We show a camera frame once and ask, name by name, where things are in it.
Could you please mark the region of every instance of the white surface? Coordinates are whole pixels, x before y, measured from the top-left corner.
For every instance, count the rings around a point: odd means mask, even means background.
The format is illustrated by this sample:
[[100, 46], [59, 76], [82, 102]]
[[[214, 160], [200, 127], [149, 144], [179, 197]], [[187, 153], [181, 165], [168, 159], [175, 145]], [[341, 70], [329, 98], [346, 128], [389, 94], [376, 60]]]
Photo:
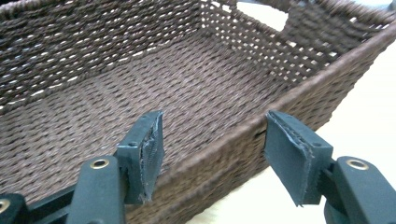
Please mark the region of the white surface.
[[[260, 21], [282, 29], [285, 16], [240, 4]], [[318, 134], [334, 146], [333, 157], [354, 156], [373, 163], [396, 188], [396, 44], [381, 54]], [[250, 179], [189, 224], [325, 223], [323, 204], [295, 207], [271, 168]]]
[[365, 5], [367, 7], [379, 7], [379, 8], [388, 8], [392, 3], [392, 0], [352, 0], [361, 5]]

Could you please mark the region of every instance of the wicker basket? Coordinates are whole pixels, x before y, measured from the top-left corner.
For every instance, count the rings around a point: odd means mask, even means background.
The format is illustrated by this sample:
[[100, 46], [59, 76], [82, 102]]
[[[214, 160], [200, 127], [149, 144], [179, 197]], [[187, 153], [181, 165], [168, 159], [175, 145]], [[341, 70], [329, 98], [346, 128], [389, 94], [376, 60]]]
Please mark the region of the wicker basket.
[[74, 184], [135, 120], [164, 111], [153, 202], [133, 223], [180, 223], [268, 166], [269, 109], [317, 129], [396, 38], [394, 15], [346, 1], [30, 0], [0, 6], [0, 192], [29, 203]]

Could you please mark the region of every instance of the basket bottom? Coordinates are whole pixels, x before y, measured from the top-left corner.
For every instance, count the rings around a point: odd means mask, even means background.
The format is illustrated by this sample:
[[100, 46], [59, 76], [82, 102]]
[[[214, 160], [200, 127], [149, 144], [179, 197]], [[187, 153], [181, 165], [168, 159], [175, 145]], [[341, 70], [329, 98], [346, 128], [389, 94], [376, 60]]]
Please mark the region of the basket bottom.
[[74, 184], [83, 161], [158, 109], [165, 173], [290, 88], [215, 36], [184, 36], [0, 117], [0, 192], [32, 202]]

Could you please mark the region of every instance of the clamp jaw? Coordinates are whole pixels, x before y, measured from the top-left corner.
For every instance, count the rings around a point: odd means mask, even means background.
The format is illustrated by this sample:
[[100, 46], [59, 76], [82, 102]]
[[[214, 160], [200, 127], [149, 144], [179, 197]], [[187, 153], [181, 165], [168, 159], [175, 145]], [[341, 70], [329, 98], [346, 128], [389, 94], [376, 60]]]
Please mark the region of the clamp jaw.
[[295, 117], [270, 111], [265, 158], [296, 205], [327, 202], [329, 224], [396, 223], [396, 192], [368, 161], [332, 159], [332, 146]]
[[29, 206], [0, 195], [0, 223], [125, 223], [125, 204], [151, 200], [163, 163], [163, 112], [140, 117], [113, 156], [85, 161], [75, 186]]

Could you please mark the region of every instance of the brown wicker basket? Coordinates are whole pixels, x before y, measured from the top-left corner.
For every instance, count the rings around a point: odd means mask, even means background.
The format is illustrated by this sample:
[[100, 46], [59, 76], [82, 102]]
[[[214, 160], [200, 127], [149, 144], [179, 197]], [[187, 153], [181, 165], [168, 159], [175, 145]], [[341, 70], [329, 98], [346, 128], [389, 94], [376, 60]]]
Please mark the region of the brown wicker basket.
[[133, 223], [181, 223], [268, 166], [269, 109], [317, 129], [396, 38], [393, 14], [347, 1], [28, 0], [0, 6], [0, 192], [29, 203], [74, 184], [135, 120], [164, 112], [153, 202]]

